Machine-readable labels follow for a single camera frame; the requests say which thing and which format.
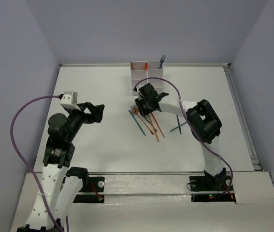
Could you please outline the blue plastic fork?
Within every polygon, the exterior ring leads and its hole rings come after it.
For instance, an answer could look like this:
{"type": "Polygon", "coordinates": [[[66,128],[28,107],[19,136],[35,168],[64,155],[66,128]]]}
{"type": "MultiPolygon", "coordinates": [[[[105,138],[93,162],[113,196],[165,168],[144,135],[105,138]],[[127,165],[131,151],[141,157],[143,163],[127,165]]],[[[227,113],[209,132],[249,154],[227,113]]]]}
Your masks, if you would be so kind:
{"type": "Polygon", "coordinates": [[[162,68],[162,66],[163,66],[163,63],[164,63],[165,59],[166,59],[166,55],[165,55],[165,54],[163,54],[163,55],[162,55],[162,57],[161,57],[161,59],[160,59],[160,66],[159,66],[159,69],[161,69],[161,68],[162,68]]]}

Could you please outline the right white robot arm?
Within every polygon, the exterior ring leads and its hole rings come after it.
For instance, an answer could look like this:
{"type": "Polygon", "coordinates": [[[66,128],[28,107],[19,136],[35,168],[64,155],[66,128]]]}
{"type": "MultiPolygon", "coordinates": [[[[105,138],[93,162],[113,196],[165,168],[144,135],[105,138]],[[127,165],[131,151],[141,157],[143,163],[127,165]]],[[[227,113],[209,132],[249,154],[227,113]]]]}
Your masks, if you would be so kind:
{"type": "Polygon", "coordinates": [[[171,113],[187,119],[193,136],[200,142],[204,157],[202,185],[219,189],[226,176],[226,168],[220,158],[219,138],[222,123],[207,100],[179,101],[168,93],[158,93],[148,83],[133,89],[138,94],[135,104],[142,116],[154,111],[171,113]]]}

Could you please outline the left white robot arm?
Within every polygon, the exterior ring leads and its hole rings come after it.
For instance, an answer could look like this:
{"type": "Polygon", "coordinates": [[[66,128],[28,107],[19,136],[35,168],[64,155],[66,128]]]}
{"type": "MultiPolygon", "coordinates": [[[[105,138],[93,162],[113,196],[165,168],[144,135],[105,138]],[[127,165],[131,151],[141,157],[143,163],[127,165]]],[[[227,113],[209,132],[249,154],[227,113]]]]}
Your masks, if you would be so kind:
{"type": "Polygon", "coordinates": [[[19,232],[64,231],[77,193],[88,188],[88,170],[70,166],[75,151],[72,141],[83,124],[102,121],[105,106],[85,102],[62,104],[62,107],[69,115],[57,113],[48,120],[49,137],[39,191],[26,224],[17,229],[19,232]]]}

